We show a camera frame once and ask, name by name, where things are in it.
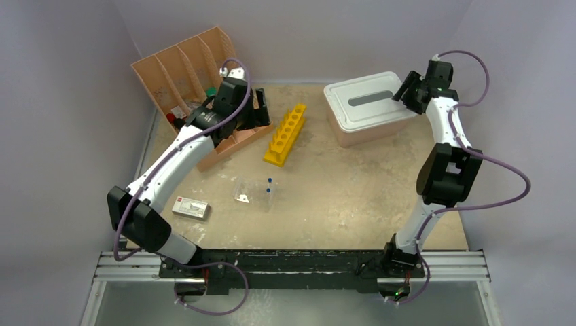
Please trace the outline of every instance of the white wall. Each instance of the white wall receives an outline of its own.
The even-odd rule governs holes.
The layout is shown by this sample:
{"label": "white wall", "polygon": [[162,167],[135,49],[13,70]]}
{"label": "white wall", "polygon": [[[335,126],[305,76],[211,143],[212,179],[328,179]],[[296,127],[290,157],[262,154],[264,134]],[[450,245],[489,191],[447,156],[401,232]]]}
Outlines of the white wall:
{"label": "white wall", "polygon": [[111,1],[0,2],[0,324],[77,325],[152,106]]}
{"label": "white wall", "polygon": [[[485,59],[492,77],[486,100],[461,111],[468,138],[533,181],[517,204],[463,215],[471,248],[486,250],[507,325],[576,325],[574,12],[571,0],[475,0],[450,42]],[[461,99],[475,99],[480,68],[446,59],[454,61]],[[484,163],[467,204],[521,190],[519,177]]]}
{"label": "white wall", "polygon": [[426,69],[471,0],[115,0],[142,55],[219,25],[257,81]]}

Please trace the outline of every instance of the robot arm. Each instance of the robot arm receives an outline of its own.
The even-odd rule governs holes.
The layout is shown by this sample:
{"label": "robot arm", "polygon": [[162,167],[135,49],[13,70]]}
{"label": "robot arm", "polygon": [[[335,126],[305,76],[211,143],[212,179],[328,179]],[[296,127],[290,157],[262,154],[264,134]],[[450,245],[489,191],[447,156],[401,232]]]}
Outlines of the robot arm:
{"label": "robot arm", "polygon": [[[412,214],[384,249],[384,264],[390,274],[400,275],[415,268],[419,262],[416,246],[421,249],[443,214],[434,216],[426,226],[425,219],[434,211],[466,200],[482,163],[482,159],[460,148],[450,127],[448,114],[458,104],[458,94],[450,89],[453,72],[450,63],[430,60],[426,75],[422,77],[411,71],[393,97],[409,110],[428,117],[435,145],[418,174],[416,192],[419,196]],[[471,148],[458,111],[452,114],[452,123],[464,146]],[[420,229],[422,234],[417,244]]]}
{"label": "robot arm", "polygon": [[[133,205],[126,216],[122,234],[146,251],[160,253],[182,264],[189,263],[201,249],[174,233],[170,224],[160,216],[170,195],[186,174],[211,153],[220,141],[232,135],[234,130],[270,124],[264,90],[256,90],[260,108],[254,110],[253,94],[247,89],[243,69],[237,68],[223,73],[226,78],[216,96],[192,112],[174,142],[160,158],[126,189],[114,187],[107,196],[114,230],[118,229],[122,215],[132,201]],[[250,92],[250,95],[240,113],[221,125],[239,108],[247,92]],[[212,108],[208,109],[206,105],[210,101],[213,101]],[[199,135],[215,126],[220,127],[216,127],[209,134]]]}
{"label": "robot arm", "polygon": [[[437,144],[449,144],[452,148],[458,147],[458,143],[454,139],[454,133],[450,129],[450,123],[448,122],[448,112],[456,104],[458,104],[458,102],[454,101],[452,98],[446,97],[433,98],[428,104],[425,114],[430,121],[434,141]],[[464,136],[462,125],[460,123],[460,117],[458,116],[458,111],[453,113],[452,120],[454,121],[456,130],[460,134],[463,143],[466,146],[471,147],[469,141]],[[449,163],[446,167],[446,172],[457,174],[458,169],[456,168],[456,163]],[[433,202],[425,204],[421,193],[419,192],[418,194],[418,199],[414,209],[412,210],[412,214],[408,219],[408,222],[402,227],[402,229],[400,229],[400,231],[398,231],[396,235],[396,245],[398,249],[402,250],[404,253],[410,253],[413,255],[416,254],[416,235],[419,229],[422,227],[426,217],[434,211],[447,207],[445,204],[435,204]],[[436,222],[440,220],[442,215],[442,213],[437,214],[434,219],[428,222],[424,228],[424,231],[422,232],[422,236],[420,237],[420,247],[436,225]]]}

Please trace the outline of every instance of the purple cable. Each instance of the purple cable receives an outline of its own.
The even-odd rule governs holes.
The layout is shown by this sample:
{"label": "purple cable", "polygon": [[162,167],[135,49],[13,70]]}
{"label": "purple cable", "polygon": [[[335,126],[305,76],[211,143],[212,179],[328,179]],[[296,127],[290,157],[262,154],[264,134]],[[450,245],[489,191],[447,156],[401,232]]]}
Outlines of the purple cable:
{"label": "purple cable", "polygon": [[469,155],[476,156],[476,157],[481,158],[483,160],[492,162],[498,166],[502,166],[503,168],[506,168],[507,170],[510,170],[510,171],[516,173],[517,175],[519,175],[524,180],[524,182],[526,183],[526,187],[524,188],[524,191],[520,195],[517,195],[516,197],[510,198],[507,200],[503,200],[500,202],[495,202],[493,204],[484,204],[484,205],[468,206],[468,207],[450,207],[450,208],[446,208],[446,209],[439,209],[439,210],[434,211],[431,214],[429,214],[426,217],[426,219],[424,220],[424,223],[422,224],[420,229],[418,230],[418,233],[416,234],[416,252],[418,253],[418,257],[420,258],[420,260],[424,264],[424,267],[426,268],[426,279],[425,279],[422,287],[418,290],[418,292],[416,292],[414,295],[410,296],[408,299],[406,299],[402,302],[397,302],[397,304],[407,304],[409,302],[414,301],[417,297],[419,297],[426,290],[426,288],[428,287],[428,284],[430,283],[430,266],[428,265],[428,263],[426,262],[426,260],[422,256],[422,251],[420,250],[419,242],[420,242],[420,238],[422,237],[422,233],[424,232],[424,229],[426,228],[426,225],[428,225],[428,222],[430,222],[430,220],[432,219],[432,217],[434,215],[442,214],[442,213],[446,213],[446,212],[451,212],[451,211],[476,211],[476,210],[480,210],[480,209],[491,209],[494,207],[504,206],[504,205],[511,204],[513,202],[517,202],[517,201],[523,199],[524,197],[526,197],[526,195],[528,195],[528,193],[530,192],[530,189],[532,189],[532,183],[530,182],[530,179],[521,170],[518,170],[517,168],[513,167],[512,165],[505,163],[505,162],[502,162],[498,159],[491,158],[490,156],[480,154],[480,153],[475,152],[475,151],[471,151],[469,148],[467,148],[464,145],[464,143],[462,142],[462,140],[458,136],[458,131],[456,130],[456,126],[454,125],[454,121],[452,120],[452,116],[454,115],[454,111],[456,109],[458,109],[459,107],[473,107],[473,106],[477,105],[478,103],[482,102],[482,100],[484,100],[484,97],[486,97],[486,93],[488,93],[488,89],[490,87],[490,75],[488,74],[488,68],[486,67],[484,62],[478,56],[476,56],[475,54],[473,54],[471,52],[463,51],[463,50],[451,50],[451,51],[447,51],[447,52],[444,52],[442,54],[439,54],[438,56],[442,57],[442,56],[445,56],[445,55],[451,54],[451,53],[467,54],[468,56],[475,58],[476,61],[478,61],[480,63],[480,65],[482,66],[482,69],[484,70],[484,74],[486,75],[486,87],[484,88],[484,92],[482,93],[481,97],[474,103],[456,104],[455,106],[453,106],[453,108],[451,108],[450,112],[448,113],[448,122],[450,123],[450,129],[452,129],[452,133],[454,134],[454,138],[456,139],[456,142],[458,142],[458,145],[462,148],[462,150],[464,152],[468,153]]}
{"label": "purple cable", "polygon": [[[142,250],[142,248],[138,248],[135,249],[131,252],[129,252],[128,254],[124,255],[124,256],[120,256],[118,251],[120,249],[120,235],[122,234],[122,228],[124,227],[124,224],[126,223],[126,219],[128,218],[128,214],[129,212],[132,210],[134,204],[136,203],[136,200],[138,197],[140,197],[140,195],[142,194],[142,192],[144,191],[144,189],[146,188],[146,185],[148,185],[148,183],[150,183],[150,181],[152,180],[152,178],[154,178],[154,176],[156,176],[156,174],[158,173],[158,171],[168,162],[170,161],[170,159],[180,151],[180,149],[184,146],[186,146],[188,143],[191,143],[192,141],[195,141],[196,139],[200,138],[201,136],[204,136],[206,134],[210,134],[212,131],[221,128],[222,126],[224,126],[225,124],[227,124],[228,122],[232,121],[232,119],[234,119],[244,108],[244,106],[246,105],[246,103],[248,102],[248,99],[250,98],[250,92],[252,89],[252,85],[251,85],[251,80],[250,80],[250,74],[248,72],[248,69],[246,68],[246,66],[239,61],[238,59],[235,58],[228,58],[224,61],[224,63],[222,64],[222,68],[224,68],[229,62],[235,62],[236,64],[240,65],[243,69],[244,69],[244,74],[245,74],[245,79],[246,79],[246,84],[247,84],[247,88],[246,88],[246,94],[244,95],[244,98],[242,99],[242,102],[240,102],[240,105],[238,106],[238,108],[232,112],[231,115],[229,115],[226,119],[222,120],[220,123],[211,126],[210,128],[203,130],[202,132],[195,134],[194,136],[185,139],[184,141],[182,141],[178,147],[172,149],[171,151],[169,151],[166,156],[164,156],[164,158],[162,158],[162,160],[160,160],[160,162],[152,169],[152,171],[150,171],[150,174],[148,176],[146,176],[146,179],[144,179],[143,184],[140,186],[140,188],[136,191],[136,193],[134,193],[134,196],[132,197],[132,199],[130,199],[130,202],[128,202],[128,205],[126,206],[126,209],[124,209],[124,212],[122,213],[122,217],[120,218],[120,222],[118,223],[118,227],[116,228],[116,234],[115,234],[115,238],[114,238],[114,248],[113,248],[113,252],[114,252],[114,259],[116,261],[124,261],[126,259],[128,259],[129,257],[132,257],[135,253],[139,252]],[[223,264],[223,265],[231,265],[229,263],[217,263],[217,264]],[[198,265],[198,266],[189,266],[189,265],[182,265],[183,267],[186,268],[203,268],[203,267],[207,267],[207,266],[212,266],[214,264],[205,264],[205,265]],[[244,275],[244,273],[242,272],[242,270],[234,265],[232,265],[232,267],[237,270],[240,275],[242,276],[242,278],[244,279],[245,285],[246,285],[246,291],[244,294],[244,298],[242,299],[242,301],[239,303],[239,305],[237,305],[235,308],[226,311],[226,312],[210,312],[210,311],[206,311],[206,310],[202,310],[199,308],[195,308],[192,306],[188,306],[188,308],[191,308],[195,311],[201,312],[203,314],[209,314],[209,315],[213,315],[213,316],[221,316],[224,314],[229,314],[232,313],[236,310],[238,310],[243,304],[244,301],[246,301],[246,297],[248,296],[248,280],[246,279],[246,276]]]}
{"label": "purple cable", "polygon": [[239,303],[238,305],[236,305],[234,308],[232,308],[232,309],[230,309],[230,310],[227,310],[227,311],[224,311],[224,312],[208,311],[208,310],[204,310],[204,309],[201,309],[201,308],[197,308],[197,307],[195,307],[195,306],[191,306],[191,305],[185,303],[185,302],[178,296],[178,293],[176,292],[176,285],[177,285],[177,284],[175,283],[175,284],[174,284],[174,296],[176,297],[176,302],[179,303],[179,304],[181,304],[181,305],[184,306],[185,308],[189,308],[189,309],[192,309],[192,310],[194,310],[194,311],[196,311],[196,312],[199,312],[199,313],[201,313],[201,314],[207,314],[207,315],[209,315],[209,316],[224,316],[224,315],[227,315],[227,314],[232,314],[232,313],[235,312],[236,310],[240,309],[240,307],[244,304],[244,302],[245,302],[246,299],[248,298],[248,292],[249,292],[249,290],[248,290],[248,278],[246,278],[246,274],[244,274],[244,272],[242,272],[242,270],[241,270],[238,266],[235,266],[234,264],[227,263],[227,262],[225,262],[225,261],[220,261],[220,262],[216,261],[216,262],[214,262],[214,263],[207,263],[207,264],[202,264],[202,265],[191,266],[191,265],[180,264],[178,261],[175,261],[175,260],[173,260],[173,259],[171,259],[171,261],[172,261],[176,266],[179,266],[179,267],[182,267],[182,268],[188,268],[188,269],[191,269],[191,270],[195,270],[195,269],[198,269],[198,268],[206,268],[206,267],[216,266],[216,265],[225,265],[225,266],[228,266],[228,267],[231,267],[231,268],[235,269],[235,270],[242,276],[242,280],[244,281],[244,296],[242,297],[242,300],[240,300],[240,303]]}

